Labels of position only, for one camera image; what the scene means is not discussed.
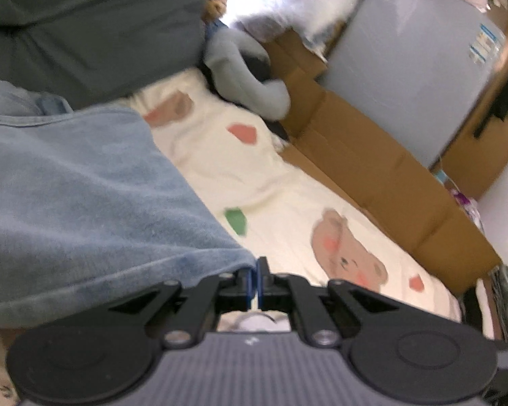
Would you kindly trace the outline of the cream bear print bedsheet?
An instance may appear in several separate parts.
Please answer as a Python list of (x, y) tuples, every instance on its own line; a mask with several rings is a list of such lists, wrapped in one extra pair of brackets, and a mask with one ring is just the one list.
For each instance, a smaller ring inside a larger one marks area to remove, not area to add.
[(276, 273), (325, 285), (311, 244), (335, 247), (329, 225), (351, 235), (359, 252), (344, 263), (348, 279), (382, 295), (459, 321), (456, 298), (348, 200), (285, 162), (278, 139), (253, 114), (209, 93), (189, 69), (114, 102), (138, 112), (160, 152), (217, 222)]

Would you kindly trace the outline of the small teddy bear toy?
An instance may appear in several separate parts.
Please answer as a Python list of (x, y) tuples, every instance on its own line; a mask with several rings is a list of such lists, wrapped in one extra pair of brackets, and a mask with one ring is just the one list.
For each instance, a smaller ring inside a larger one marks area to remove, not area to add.
[(227, 0), (205, 0), (205, 9), (202, 15), (205, 29), (221, 25), (221, 18), (227, 12)]

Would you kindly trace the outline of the brown cardboard barrier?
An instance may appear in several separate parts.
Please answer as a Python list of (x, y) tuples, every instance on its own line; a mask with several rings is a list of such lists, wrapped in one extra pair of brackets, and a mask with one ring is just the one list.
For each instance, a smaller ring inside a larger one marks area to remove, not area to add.
[(494, 247), (450, 193), (393, 137), (316, 77), (326, 64), (287, 31), (264, 44), (291, 98), (284, 160), (351, 199), (456, 296), (500, 266)]

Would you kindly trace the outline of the grey neck pillow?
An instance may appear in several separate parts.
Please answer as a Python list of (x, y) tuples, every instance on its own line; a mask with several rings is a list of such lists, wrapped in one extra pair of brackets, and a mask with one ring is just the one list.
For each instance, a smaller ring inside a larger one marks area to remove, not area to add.
[(258, 82), (241, 57), (243, 51), (270, 59), (260, 43), (241, 30), (220, 28), (207, 41), (203, 63), (214, 90), (228, 102), (243, 106), (265, 120), (284, 119), (291, 105), (285, 83), (280, 79)]

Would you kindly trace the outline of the white fluffy pillow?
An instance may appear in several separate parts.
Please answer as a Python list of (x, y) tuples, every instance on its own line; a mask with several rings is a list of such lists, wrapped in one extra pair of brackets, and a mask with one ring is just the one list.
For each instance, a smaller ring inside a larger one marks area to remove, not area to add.
[(226, 22), (266, 42), (288, 29), (310, 49), (321, 48), (348, 22), (361, 0), (228, 0)]

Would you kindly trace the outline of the pink refill pouch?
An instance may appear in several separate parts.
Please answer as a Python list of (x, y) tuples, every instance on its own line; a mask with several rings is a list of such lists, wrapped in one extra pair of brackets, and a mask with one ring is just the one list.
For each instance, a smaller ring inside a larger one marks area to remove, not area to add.
[(477, 206), (477, 202), (473, 199), (468, 198), (461, 191), (457, 189), (450, 189), (450, 194), (455, 202), (462, 208), (463, 212), (466, 213), (468, 218), (474, 223), (474, 225), (483, 234), (485, 232), (484, 225), (482, 222), (481, 214)]

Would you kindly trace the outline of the light blue denim pants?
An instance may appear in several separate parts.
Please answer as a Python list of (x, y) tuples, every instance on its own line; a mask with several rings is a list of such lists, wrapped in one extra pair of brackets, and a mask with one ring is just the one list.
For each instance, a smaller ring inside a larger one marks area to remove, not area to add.
[(0, 80), (0, 329), (254, 264), (138, 112)]

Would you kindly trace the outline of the dark grey duvet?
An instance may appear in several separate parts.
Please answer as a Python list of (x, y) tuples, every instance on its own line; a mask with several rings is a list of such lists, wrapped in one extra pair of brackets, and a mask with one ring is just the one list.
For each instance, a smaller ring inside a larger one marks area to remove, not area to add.
[(83, 108), (201, 57), (205, 0), (0, 0), (0, 79)]

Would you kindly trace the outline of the grey upright mattress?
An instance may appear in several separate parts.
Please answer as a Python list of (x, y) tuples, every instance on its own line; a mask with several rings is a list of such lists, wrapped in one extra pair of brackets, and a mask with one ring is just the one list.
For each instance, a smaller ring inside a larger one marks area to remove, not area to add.
[(505, 41), (462, 0), (362, 0), (320, 84), (429, 168), (476, 105)]

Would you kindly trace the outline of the black garment inside neck pillow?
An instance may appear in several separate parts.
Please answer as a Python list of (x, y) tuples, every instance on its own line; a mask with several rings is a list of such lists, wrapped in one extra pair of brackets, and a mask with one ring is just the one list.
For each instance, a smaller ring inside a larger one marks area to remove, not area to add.
[(243, 51), (241, 57), (252, 76), (260, 83), (274, 80), (270, 59), (265, 55)]

